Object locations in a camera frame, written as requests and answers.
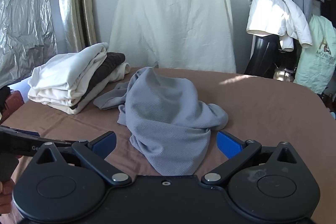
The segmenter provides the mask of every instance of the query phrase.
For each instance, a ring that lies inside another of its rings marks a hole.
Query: crumpled fabric
[[[50,0],[0,0],[0,88],[57,54]]]
[[[208,150],[211,129],[228,122],[221,107],[198,100],[191,81],[157,75],[150,67],[93,104],[119,107],[118,123],[131,131],[131,144],[163,176],[192,175]]]

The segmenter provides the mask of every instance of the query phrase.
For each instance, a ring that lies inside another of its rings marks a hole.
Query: metal screw
[[[171,184],[171,182],[169,182],[167,180],[165,180],[165,181],[162,182],[163,186],[169,186],[170,184]]]
[[[112,176],[113,181],[122,182],[128,180],[128,175],[125,173],[116,173]]]
[[[208,173],[204,176],[206,181],[214,182],[219,181],[221,179],[221,175],[217,173]]]

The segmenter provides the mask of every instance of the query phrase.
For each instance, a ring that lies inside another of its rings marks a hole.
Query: brown bed sheet
[[[136,69],[125,77],[128,81]],[[336,121],[320,98],[293,83],[247,75],[181,69],[157,69],[158,74],[191,80],[199,100],[221,106],[229,116],[225,130],[242,140],[255,139],[265,146],[289,141],[298,151],[320,186],[321,199],[313,220],[336,223]],[[109,84],[102,93],[113,89]],[[117,135],[117,147],[106,158],[118,169],[134,177],[159,175],[129,142],[127,127],[117,124],[118,109],[99,110],[92,102],[77,115],[67,115],[49,106],[27,102],[4,125],[37,131],[51,139],[92,140],[108,130]],[[227,158],[216,146],[213,133],[205,159],[196,171],[202,176]],[[17,180],[29,159],[23,157],[13,174]],[[16,210],[3,215],[3,224],[20,219]]]

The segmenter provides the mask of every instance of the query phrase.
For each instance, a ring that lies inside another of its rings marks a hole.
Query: white jacket
[[[279,35],[285,51],[294,49],[293,38],[303,48],[312,45],[305,15],[292,0],[253,0],[246,31],[259,37]]]

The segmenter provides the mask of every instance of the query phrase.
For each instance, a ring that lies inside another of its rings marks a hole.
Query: person's hand
[[[0,182],[0,214],[7,214],[11,212],[13,187],[13,180],[9,180],[3,183]]]

